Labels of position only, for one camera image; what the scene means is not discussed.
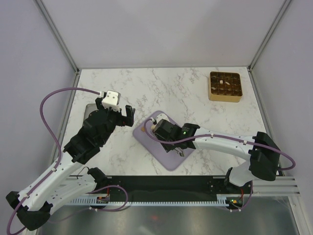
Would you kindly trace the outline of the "metal tongs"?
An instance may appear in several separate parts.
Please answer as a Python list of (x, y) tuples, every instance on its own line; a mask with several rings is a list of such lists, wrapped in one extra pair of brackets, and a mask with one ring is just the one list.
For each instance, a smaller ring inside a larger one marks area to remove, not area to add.
[(185, 157), (185, 154), (184, 154), (183, 149), (181, 149), (181, 148), (176, 148), (175, 150), (176, 150), (176, 152), (177, 152), (181, 157)]

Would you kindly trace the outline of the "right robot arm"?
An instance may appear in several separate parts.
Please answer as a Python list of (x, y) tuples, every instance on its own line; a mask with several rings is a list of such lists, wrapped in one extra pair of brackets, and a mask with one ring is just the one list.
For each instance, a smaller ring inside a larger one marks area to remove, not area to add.
[(235, 193), (255, 179), (275, 181), (280, 155), (279, 148), (267, 133), (255, 136), (236, 136), (214, 132), (197, 124), (182, 127), (161, 119), (152, 129), (154, 136), (169, 152), (176, 149), (208, 149), (233, 155), (244, 160), (231, 167), (224, 179), (224, 189)]

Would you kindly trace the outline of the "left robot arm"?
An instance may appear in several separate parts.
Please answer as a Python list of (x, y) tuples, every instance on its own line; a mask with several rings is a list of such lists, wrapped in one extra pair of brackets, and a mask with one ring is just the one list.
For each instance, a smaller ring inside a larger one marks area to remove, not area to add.
[(84, 120), (76, 135), (64, 146), (61, 156), (29, 187), (7, 194), (14, 215), (30, 231), (40, 228), (64, 204), (90, 192), (102, 193), (107, 187), (106, 175), (97, 167), (64, 189), (59, 185), (100, 152), (117, 126), (134, 124), (135, 108), (125, 107), (123, 116), (117, 102), (106, 98), (95, 100), (97, 109)]

